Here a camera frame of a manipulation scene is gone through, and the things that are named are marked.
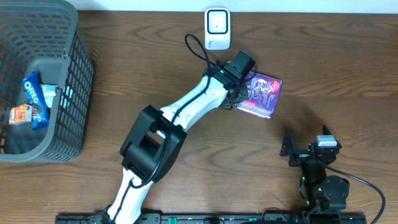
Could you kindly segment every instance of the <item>wire basket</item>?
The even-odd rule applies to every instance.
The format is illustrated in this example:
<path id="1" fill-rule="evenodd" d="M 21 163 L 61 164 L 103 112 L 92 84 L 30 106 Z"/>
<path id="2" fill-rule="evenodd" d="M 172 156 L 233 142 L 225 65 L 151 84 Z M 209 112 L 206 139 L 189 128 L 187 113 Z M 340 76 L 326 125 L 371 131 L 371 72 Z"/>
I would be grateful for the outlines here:
<path id="1" fill-rule="evenodd" d="M 93 65 L 76 31 L 78 14 L 58 0 L 0 1 L 0 161 L 66 162 L 83 142 Z M 9 125 L 12 107 L 29 103 L 21 80 L 31 72 L 58 85 L 46 128 Z"/>

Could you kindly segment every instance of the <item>power cord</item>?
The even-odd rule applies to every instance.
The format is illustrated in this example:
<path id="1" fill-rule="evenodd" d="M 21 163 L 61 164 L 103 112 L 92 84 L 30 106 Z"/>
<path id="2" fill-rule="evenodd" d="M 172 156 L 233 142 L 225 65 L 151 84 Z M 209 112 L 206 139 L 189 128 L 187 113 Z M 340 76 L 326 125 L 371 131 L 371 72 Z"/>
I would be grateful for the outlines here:
<path id="1" fill-rule="evenodd" d="M 199 44 L 200 48 L 202 49 L 203 53 L 205 54 L 205 57 L 206 57 L 206 58 L 203 58 L 202 56 L 198 55 L 196 52 L 194 52 L 194 51 L 192 50 L 192 48 L 191 48 L 191 47 L 189 46 L 189 44 L 188 44 L 188 37 L 193 37 L 193 38 L 198 42 L 198 44 Z M 194 55 L 196 55 L 196 56 L 199 57 L 200 59 L 205 60 L 205 61 L 207 62 L 207 71 L 210 71 L 210 67 L 211 67 L 211 65 L 214 65 L 214 63 L 210 61 L 209 56 L 208 56 L 208 54 L 207 54 L 207 51 L 205 50 L 205 48 L 204 48 L 203 45 L 201 44 L 200 40 L 195 36 L 195 34 L 186 34 L 186 35 L 185 35 L 185 44 L 187 45 L 188 49 L 189 49 Z M 114 218 L 112 219 L 112 223 L 113 223 L 113 224 L 114 224 L 114 222 L 115 222 L 117 216 L 119 215 L 120 210 L 122 209 L 122 205 L 123 205 L 124 199 L 126 198 L 126 195 L 127 195 L 128 191 L 129 191 L 130 187 L 133 188 L 133 189 L 139 189 L 139 188 L 141 188 L 141 187 L 143 187 L 143 186 L 149 184 L 151 181 L 153 181 L 152 179 L 153 179 L 153 177 L 155 176 L 155 173 L 156 173 L 157 170 L 159 169 L 160 163 L 162 162 L 162 160 L 163 160 L 163 158 L 164 158 L 164 154 L 165 154 L 165 152 L 166 152 L 165 149 L 166 149 L 167 143 L 169 142 L 169 139 L 170 139 L 170 133 L 171 133 L 172 128 L 174 128 L 173 125 L 174 125 L 175 119 L 179 116 L 179 114 L 181 113 L 181 111 L 182 111 L 186 106 L 188 106 L 190 103 L 192 103 L 193 101 L 195 101 L 199 96 L 201 96 L 202 94 L 204 94 L 204 93 L 207 91 L 207 89 L 208 89 L 208 87 L 209 87 L 209 85 L 210 85 L 210 78 L 211 78 L 211 77 L 208 77 L 206 86 L 204 87 L 204 89 L 202 89 L 201 92 L 199 92 L 196 96 L 194 96 L 193 98 L 191 98 L 191 100 L 188 100 L 188 101 L 187 101 L 186 103 L 184 103 L 179 109 L 176 110 L 176 112 L 175 112 L 175 114 L 173 115 L 173 118 L 172 118 L 172 120 L 171 120 L 171 122 L 170 122 L 169 131 L 167 132 L 167 135 L 166 135 L 166 137 L 165 137 L 165 139 L 164 139 L 163 147 L 162 147 L 162 149 L 160 150 L 160 156 L 159 156 L 159 159 L 158 159 L 157 162 L 156 162 L 156 165 L 155 165 L 155 167 L 154 167 L 154 170 L 152 171 L 152 173 L 151 173 L 151 175 L 149 176 L 149 178 L 148 178 L 145 182 L 143 182 L 142 184 L 140 184 L 140 185 L 135 186 L 135 185 L 132 183 L 132 181 L 130 180 L 129 185 L 127 186 L 126 190 L 124 191 L 122 200 L 120 201 L 119 208 L 118 208 L 118 210 L 116 211 L 116 214 L 115 214 Z"/>
<path id="2" fill-rule="evenodd" d="M 380 210 L 379 210 L 379 213 L 376 215 L 376 217 L 374 218 L 374 220 L 371 222 L 371 224 L 375 224 L 375 223 L 379 220 L 379 218 L 381 217 L 381 215 L 383 214 L 383 211 L 384 211 L 384 209 L 385 209 L 385 207 L 386 207 L 386 198 L 385 198 L 383 192 L 382 192 L 378 187 L 376 187 L 375 185 L 369 183 L 368 181 L 366 181 L 366 180 L 364 180 L 364 179 L 361 179 L 361 178 L 359 178 L 359 177 L 356 177 L 356 176 L 354 176 L 354 175 L 352 175 L 352 174 L 349 174 L 349 173 L 340 171 L 340 170 L 338 170 L 338 169 L 332 168 L 332 167 L 330 167 L 330 166 L 324 164 L 323 162 L 321 162 L 321 161 L 319 160 L 318 156 L 315 156 L 315 158 L 317 158 L 317 161 L 319 162 L 319 164 L 320 164 L 321 166 L 323 166 L 324 168 L 326 168 L 326 169 L 328 169 L 328 170 L 331 170 L 331 171 L 333 171 L 333 172 L 336 172 L 336 173 L 338 173 L 338 174 L 344 175 L 344 176 L 346 176 L 346 177 L 352 178 L 352 179 L 354 179 L 354 180 L 357 180 L 357 181 L 361 182 L 362 184 L 366 184 L 366 185 L 368 185 L 369 187 L 373 188 L 375 191 L 377 191 L 377 192 L 380 194 L 380 197 L 381 197 L 381 208 L 380 208 Z"/>
<path id="3" fill-rule="evenodd" d="M 259 69 L 259 66 L 257 64 L 254 65 L 254 73 L 250 78 L 245 79 L 245 82 L 248 82 L 250 80 L 252 80 L 256 75 L 257 75 L 257 70 Z"/>

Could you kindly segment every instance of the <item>wooden table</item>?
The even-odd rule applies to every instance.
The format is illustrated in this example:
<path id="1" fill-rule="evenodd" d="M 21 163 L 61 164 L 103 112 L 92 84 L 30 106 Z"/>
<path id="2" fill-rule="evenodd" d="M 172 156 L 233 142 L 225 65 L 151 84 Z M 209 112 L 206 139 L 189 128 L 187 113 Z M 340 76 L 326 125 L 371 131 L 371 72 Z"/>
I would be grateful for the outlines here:
<path id="1" fill-rule="evenodd" d="M 0 164 L 0 223 L 54 223 L 58 214 L 112 203 L 122 178 L 119 148 L 138 113 L 174 102 L 199 82 L 205 62 L 183 37 L 203 39 L 203 26 L 203 13 L 80 12 L 80 36 L 96 61 L 83 151 L 66 164 Z M 210 213 L 302 206 L 301 171 L 279 157 L 283 130 L 289 125 L 306 147 L 327 124 L 343 145 L 333 167 L 379 186 L 387 198 L 380 222 L 396 223 L 398 16 L 232 13 L 232 40 L 211 58 L 243 50 L 260 72 L 280 78 L 275 113 L 267 120 L 209 112 L 143 207 Z M 370 222 L 381 199 L 350 182 L 346 211 Z"/>

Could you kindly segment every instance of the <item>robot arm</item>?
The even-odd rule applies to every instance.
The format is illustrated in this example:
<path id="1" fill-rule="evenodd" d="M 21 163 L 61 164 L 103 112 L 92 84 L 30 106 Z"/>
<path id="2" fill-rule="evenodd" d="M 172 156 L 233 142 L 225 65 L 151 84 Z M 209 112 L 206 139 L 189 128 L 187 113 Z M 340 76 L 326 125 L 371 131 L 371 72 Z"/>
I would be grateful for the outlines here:
<path id="1" fill-rule="evenodd" d="M 139 218 L 141 205 L 149 188 L 170 170 L 188 129 L 225 101 L 241 100 L 240 92 L 247 92 L 246 75 L 255 64 L 251 57 L 239 51 L 231 62 L 219 63 L 207 70 L 201 82 L 175 103 L 160 110 L 149 105 L 141 111 L 121 147 L 123 180 L 116 200 L 104 212 L 103 223 L 132 224 Z M 179 111 L 171 124 L 177 110 L 199 95 L 206 87 L 208 79 L 210 82 L 206 91 Z M 168 133 L 169 141 L 166 145 L 165 141 L 160 144 L 147 134 L 148 131 L 163 138 Z M 160 156 L 162 150 L 165 150 L 163 157 Z M 146 182 L 140 188 L 135 187 Z"/>

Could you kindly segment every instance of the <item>oreo package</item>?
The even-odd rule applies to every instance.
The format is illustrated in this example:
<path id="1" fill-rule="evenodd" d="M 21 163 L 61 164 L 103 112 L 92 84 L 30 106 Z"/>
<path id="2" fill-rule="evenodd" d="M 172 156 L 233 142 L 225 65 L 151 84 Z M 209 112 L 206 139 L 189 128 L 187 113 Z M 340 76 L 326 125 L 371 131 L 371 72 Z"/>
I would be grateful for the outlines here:
<path id="1" fill-rule="evenodd" d="M 39 83 L 37 72 L 32 72 L 27 78 L 22 80 L 22 86 L 32 104 L 32 126 L 33 130 L 44 128 L 49 125 L 50 115 L 45 104 L 42 87 Z"/>

